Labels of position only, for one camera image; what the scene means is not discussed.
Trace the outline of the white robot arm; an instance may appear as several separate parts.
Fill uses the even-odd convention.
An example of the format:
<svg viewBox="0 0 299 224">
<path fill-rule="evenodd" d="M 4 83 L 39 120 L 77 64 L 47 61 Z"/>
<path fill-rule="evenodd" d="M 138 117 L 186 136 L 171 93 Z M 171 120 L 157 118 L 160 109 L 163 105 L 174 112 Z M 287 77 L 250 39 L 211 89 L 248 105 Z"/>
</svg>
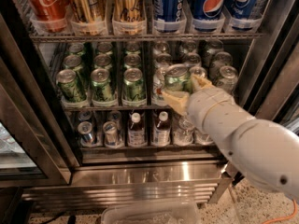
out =
<svg viewBox="0 0 299 224">
<path fill-rule="evenodd" d="M 299 200 L 299 137 L 257 119 L 232 95 L 191 76 L 192 92 L 162 90 L 164 101 L 215 142 L 223 156 L 258 189 Z"/>
</svg>

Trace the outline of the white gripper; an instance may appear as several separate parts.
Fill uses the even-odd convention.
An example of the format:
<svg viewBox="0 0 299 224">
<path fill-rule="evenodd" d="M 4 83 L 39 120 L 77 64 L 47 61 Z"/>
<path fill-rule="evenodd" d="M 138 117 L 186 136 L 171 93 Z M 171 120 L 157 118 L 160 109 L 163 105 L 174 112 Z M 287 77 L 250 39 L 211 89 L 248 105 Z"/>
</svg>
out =
<svg viewBox="0 0 299 224">
<path fill-rule="evenodd" d="M 219 150 L 254 146 L 259 132 L 256 118 L 208 79 L 191 74 L 191 82 L 195 92 L 191 97 L 186 91 L 162 90 L 165 103 L 181 116 L 188 113 L 194 126 L 208 134 Z"/>
</svg>

